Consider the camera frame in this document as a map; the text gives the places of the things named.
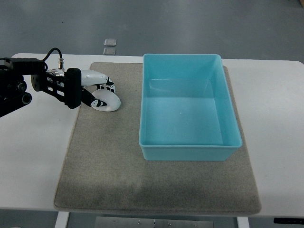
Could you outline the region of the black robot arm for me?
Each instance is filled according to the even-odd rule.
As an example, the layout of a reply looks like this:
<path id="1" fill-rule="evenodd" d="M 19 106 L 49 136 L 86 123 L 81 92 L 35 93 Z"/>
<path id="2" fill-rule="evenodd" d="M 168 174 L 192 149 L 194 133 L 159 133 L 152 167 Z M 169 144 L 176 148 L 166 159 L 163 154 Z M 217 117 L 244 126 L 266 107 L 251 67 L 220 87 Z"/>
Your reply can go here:
<path id="1" fill-rule="evenodd" d="M 40 60 L 37 58 L 8 58 L 0 59 L 0 116 L 8 115 L 32 101 L 27 92 L 24 76 L 31 76 L 31 84 L 35 91 L 44 92 L 63 102 L 70 109 L 81 104 L 81 71 L 69 68 L 63 75 L 56 75 L 48 69 L 46 60 L 57 51 L 59 54 L 59 70 L 63 69 L 63 56 L 59 48 L 52 48 Z"/>

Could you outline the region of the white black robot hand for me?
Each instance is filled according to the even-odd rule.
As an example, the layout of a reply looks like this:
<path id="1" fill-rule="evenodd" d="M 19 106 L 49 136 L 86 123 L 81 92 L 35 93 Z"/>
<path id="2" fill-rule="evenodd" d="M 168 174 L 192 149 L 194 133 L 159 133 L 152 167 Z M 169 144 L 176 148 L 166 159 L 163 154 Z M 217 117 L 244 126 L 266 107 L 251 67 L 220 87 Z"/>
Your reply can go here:
<path id="1" fill-rule="evenodd" d="M 105 74 L 94 70 L 81 70 L 82 102 L 89 106 L 102 106 L 103 102 L 92 93 L 98 89 L 107 89 L 116 94 L 114 82 Z"/>

